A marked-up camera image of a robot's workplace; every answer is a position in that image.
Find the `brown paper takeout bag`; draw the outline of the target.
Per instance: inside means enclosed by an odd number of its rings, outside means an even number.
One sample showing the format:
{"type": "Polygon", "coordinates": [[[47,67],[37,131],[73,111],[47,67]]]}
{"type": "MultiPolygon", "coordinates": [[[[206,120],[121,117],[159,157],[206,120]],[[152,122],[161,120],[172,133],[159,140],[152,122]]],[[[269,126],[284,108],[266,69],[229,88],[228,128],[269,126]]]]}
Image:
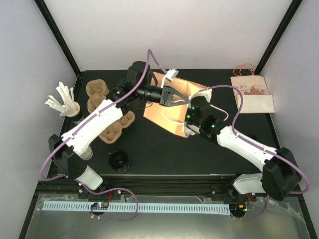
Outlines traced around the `brown paper takeout bag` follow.
{"type": "MultiPolygon", "coordinates": [[[[172,82],[165,81],[164,85],[176,89],[188,99],[204,96],[206,100],[210,101],[212,97],[212,90],[207,86],[177,77],[172,82]]],[[[190,135],[195,135],[184,125],[188,107],[190,107],[189,104],[173,107],[165,107],[158,103],[147,104],[144,117],[177,136],[187,138],[190,135]]]]}

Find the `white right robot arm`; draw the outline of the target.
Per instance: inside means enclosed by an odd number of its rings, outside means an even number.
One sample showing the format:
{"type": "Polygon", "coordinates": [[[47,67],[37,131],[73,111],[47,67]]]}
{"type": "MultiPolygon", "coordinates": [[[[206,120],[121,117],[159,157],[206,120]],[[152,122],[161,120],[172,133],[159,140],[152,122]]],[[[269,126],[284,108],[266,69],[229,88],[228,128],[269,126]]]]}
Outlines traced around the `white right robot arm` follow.
{"type": "Polygon", "coordinates": [[[268,147],[235,132],[231,125],[214,117],[211,104],[204,96],[191,99],[185,125],[208,141],[237,153],[260,170],[259,173],[241,174],[227,187],[227,196],[233,201],[249,193],[266,193],[281,201],[292,193],[302,179],[289,149],[268,147]]]}

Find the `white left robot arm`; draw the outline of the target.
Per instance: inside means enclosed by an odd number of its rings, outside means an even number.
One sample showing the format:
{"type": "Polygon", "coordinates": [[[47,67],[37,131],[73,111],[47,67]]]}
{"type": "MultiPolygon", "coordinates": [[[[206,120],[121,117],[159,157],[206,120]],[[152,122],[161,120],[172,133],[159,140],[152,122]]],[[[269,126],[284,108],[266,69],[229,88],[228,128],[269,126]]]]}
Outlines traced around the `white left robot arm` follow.
{"type": "Polygon", "coordinates": [[[92,156],[91,142],[114,122],[120,120],[140,99],[164,107],[186,105],[189,98],[170,86],[151,85],[153,71],[143,61],[129,67],[125,79],[112,89],[100,105],[82,122],[62,136],[49,139],[49,159],[61,170],[62,177],[82,183],[96,199],[103,198],[107,186],[103,178],[88,164],[92,156]]]}

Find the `white paper coffee cup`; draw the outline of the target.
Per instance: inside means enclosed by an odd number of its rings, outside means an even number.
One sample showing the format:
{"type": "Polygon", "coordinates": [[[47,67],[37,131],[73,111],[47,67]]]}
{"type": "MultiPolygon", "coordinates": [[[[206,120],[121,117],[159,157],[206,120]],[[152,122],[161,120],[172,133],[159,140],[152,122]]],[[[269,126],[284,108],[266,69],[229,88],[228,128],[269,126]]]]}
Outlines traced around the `white paper coffee cup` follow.
{"type": "Polygon", "coordinates": [[[89,160],[93,156],[93,151],[90,146],[80,155],[80,158],[83,160],[89,160]]]}

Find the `brown pulp cup carrier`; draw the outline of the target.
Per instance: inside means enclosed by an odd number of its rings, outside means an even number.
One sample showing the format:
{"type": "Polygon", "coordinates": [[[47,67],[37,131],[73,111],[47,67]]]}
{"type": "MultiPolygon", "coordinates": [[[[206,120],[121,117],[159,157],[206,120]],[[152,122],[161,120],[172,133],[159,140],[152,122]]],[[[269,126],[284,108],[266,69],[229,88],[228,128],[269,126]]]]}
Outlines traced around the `brown pulp cup carrier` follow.
{"type": "Polygon", "coordinates": [[[122,130],[128,128],[135,121],[135,114],[132,111],[127,112],[119,120],[112,123],[105,128],[100,134],[99,138],[106,144],[116,142],[122,135],[122,130]]]}

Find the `stack of pulp cup carriers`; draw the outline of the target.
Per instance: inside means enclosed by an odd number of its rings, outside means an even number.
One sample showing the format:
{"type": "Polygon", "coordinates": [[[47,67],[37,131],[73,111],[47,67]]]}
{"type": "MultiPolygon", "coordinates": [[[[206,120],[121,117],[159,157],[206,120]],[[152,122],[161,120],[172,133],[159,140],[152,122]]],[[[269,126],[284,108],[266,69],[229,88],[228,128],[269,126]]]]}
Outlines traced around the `stack of pulp cup carriers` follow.
{"type": "Polygon", "coordinates": [[[102,79],[89,81],[86,85],[86,93],[89,97],[87,102],[87,110],[92,113],[103,100],[106,99],[109,89],[102,79]]]}

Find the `stack of black cup lids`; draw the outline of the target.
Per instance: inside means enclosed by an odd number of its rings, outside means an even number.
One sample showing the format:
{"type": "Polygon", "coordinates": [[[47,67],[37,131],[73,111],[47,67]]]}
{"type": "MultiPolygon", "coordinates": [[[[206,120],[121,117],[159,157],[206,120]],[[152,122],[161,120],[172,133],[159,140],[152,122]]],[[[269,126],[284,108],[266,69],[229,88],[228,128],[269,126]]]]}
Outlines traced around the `stack of black cup lids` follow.
{"type": "Polygon", "coordinates": [[[127,173],[130,168],[129,157],[124,151],[115,151],[109,156],[109,165],[117,172],[127,173]]]}

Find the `cup of white wrapped stirrers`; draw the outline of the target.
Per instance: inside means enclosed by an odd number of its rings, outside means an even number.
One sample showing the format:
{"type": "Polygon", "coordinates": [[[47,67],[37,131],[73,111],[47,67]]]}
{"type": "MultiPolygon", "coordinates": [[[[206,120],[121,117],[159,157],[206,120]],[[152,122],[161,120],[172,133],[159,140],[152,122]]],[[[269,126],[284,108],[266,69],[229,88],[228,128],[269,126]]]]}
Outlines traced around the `cup of white wrapped stirrers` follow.
{"type": "Polygon", "coordinates": [[[74,88],[69,88],[67,85],[59,82],[56,90],[61,96],[63,103],[61,104],[54,96],[49,95],[49,99],[46,100],[45,104],[58,111],[61,117],[70,118],[72,122],[79,124],[84,119],[84,116],[80,105],[75,101],[74,88]]]}

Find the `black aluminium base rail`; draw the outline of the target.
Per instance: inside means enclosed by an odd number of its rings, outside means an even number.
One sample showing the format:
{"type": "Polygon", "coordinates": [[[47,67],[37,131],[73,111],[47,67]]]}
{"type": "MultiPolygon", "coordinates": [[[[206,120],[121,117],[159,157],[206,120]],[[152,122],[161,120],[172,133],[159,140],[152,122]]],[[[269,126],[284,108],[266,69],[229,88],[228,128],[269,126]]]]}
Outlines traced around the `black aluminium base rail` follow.
{"type": "Polygon", "coordinates": [[[228,203],[256,202],[262,193],[246,193],[240,195],[232,188],[231,183],[234,175],[105,175],[104,183],[96,190],[97,193],[108,189],[114,189],[112,193],[94,195],[89,193],[83,186],[67,178],[60,178],[54,181],[39,181],[35,190],[35,195],[40,193],[48,194],[76,194],[78,199],[89,201],[109,198],[118,200],[122,195],[130,196],[130,193],[123,189],[132,191],[136,196],[198,196],[209,198],[213,201],[228,203]]]}

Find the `black right frame post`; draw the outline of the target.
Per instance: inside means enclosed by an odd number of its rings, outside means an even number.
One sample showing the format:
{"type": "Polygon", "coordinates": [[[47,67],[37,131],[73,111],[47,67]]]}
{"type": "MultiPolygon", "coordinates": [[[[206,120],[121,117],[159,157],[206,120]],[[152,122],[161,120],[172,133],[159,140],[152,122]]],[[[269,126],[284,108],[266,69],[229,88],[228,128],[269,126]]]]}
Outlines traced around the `black right frame post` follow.
{"type": "Polygon", "coordinates": [[[280,42],[282,36],[284,35],[287,27],[292,21],[294,15],[302,4],[303,0],[292,0],[287,11],[285,12],[280,24],[278,25],[273,37],[271,38],[265,52],[263,53],[257,67],[254,71],[255,75],[260,75],[264,67],[266,66],[268,60],[270,59],[272,53],[274,52],[276,46],[280,42]]]}

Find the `black frame post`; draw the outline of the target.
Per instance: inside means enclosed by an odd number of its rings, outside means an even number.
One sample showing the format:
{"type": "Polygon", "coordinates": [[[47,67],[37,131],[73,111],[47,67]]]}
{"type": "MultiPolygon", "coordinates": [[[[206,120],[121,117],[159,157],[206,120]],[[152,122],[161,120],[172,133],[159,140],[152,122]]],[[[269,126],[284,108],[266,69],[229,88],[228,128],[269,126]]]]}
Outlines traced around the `black frame post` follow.
{"type": "Polygon", "coordinates": [[[278,25],[273,37],[271,38],[265,52],[263,53],[257,67],[254,71],[255,75],[260,75],[264,67],[266,66],[268,60],[270,59],[272,53],[274,52],[276,46],[280,42],[282,36],[284,35],[287,27],[292,21],[294,15],[302,4],[303,0],[292,0],[287,11],[285,12],[280,24],[278,25]]]}
{"type": "Polygon", "coordinates": [[[71,66],[73,72],[78,77],[81,75],[81,70],[78,67],[59,27],[57,26],[48,6],[46,5],[44,0],[34,0],[35,4],[37,5],[38,9],[40,10],[45,22],[47,23],[48,27],[50,28],[53,36],[55,37],[59,47],[61,48],[63,54],[65,55],[69,65],[71,66]]]}

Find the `black left frame post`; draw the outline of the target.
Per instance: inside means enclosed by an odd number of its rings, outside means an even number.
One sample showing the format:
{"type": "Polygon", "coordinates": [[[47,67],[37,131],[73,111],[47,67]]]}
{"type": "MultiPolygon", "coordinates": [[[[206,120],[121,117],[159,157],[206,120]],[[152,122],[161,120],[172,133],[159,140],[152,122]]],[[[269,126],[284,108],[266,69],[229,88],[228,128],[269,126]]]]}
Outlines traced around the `black left frame post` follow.
{"type": "Polygon", "coordinates": [[[65,55],[69,65],[71,66],[73,72],[78,77],[81,75],[81,70],[78,67],[59,27],[57,26],[48,6],[46,5],[44,0],[34,0],[35,4],[37,5],[38,9],[40,10],[45,22],[47,23],[48,27],[50,28],[53,36],[55,37],[59,47],[61,48],[63,54],[65,55]]]}

